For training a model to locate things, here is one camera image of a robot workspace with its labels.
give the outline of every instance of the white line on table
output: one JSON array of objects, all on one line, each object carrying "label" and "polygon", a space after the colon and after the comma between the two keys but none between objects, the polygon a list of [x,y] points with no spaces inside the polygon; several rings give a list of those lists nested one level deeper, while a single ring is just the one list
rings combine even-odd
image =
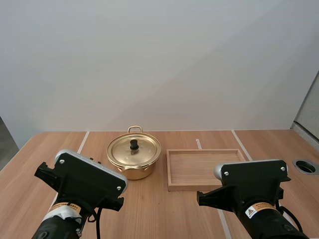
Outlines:
[{"label": "white line on table", "polygon": [[250,157],[248,151],[246,150],[245,146],[243,145],[243,143],[240,141],[239,137],[237,136],[237,134],[235,133],[235,130],[231,130],[231,132],[233,133],[235,139],[237,140],[237,142],[239,143],[241,149],[244,151],[245,155],[247,156],[249,161],[253,161],[253,159]]},{"label": "white line on table", "polygon": [[[196,143],[197,143],[198,149],[202,149],[198,138],[196,139]],[[223,210],[220,210],[220,209],[217,209],[217,210],[218,210],[221,224],[223,225],[223,228],[224,228],[224,233],[225,233],[226,239],[232,239]]]}]

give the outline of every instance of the black cable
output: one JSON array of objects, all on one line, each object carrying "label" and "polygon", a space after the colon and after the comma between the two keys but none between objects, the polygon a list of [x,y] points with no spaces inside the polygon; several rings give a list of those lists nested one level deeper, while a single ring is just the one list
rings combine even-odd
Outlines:
[{"label": "black cable", "polygon": [[294,222],[296,223],[298,230],[302,233],[303,232],[303,228],[301,227],[301,224],[299,223],[298,219],[295,217],[295,215],[290,212],[287,208],[285,208],[284,206],[280,206],[279,205],[279,200],[276,200],[276,209],[282,214],[287,213],[289,217],[291,217],[292,220],[294,220]]},{"label": "black cable", "polygon": [[301,224],[299,223],[299,221],[297,220],[297,218],[295,217],[294,214],[292,214],[287,208],[285,208],[284,206],[280,206],[280,209],[282,209],[285,213],[288,214],[289,217],[291,217],[292,220],[294,220],[294,222],[296,223],[298,230],[302,233],[303,232],[303,228],[301,227]]},{"label": "black cable", "polygon": [[96,218],[96,238],[101,239],[100,233],[100,217],[101,217],[102,208],[99,208]]}]

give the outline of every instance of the warning label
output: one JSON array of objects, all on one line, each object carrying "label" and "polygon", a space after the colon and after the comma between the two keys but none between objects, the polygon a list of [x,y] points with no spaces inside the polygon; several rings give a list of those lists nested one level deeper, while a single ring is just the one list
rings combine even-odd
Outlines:
[{"label": "warning label", "polygon": [[[61,206],[68,205],[68,204],[69,204],[69,203],[57,203],[57,204],[53,205],[53,206],[50,208],[49,212],[51,212],[51,211],[53,211],[54,209],[57,209],[57,208],[59,208],[59,207],[61,207]],[[68,205],[68,206],[69,206],[70,208],[76,210],[77,213],[80,213],[80,211],[81,211],[81,208],[80,208],[78,205],[76,205],[76,204],[71,203],[71,204]]]},{"label": "warning label", "polygon": [[254,205],[251,205],[245,213],[249,218],[252,218],[256,213],[264,209],[276,210],[275,207],[269,203],[255,203]]}]

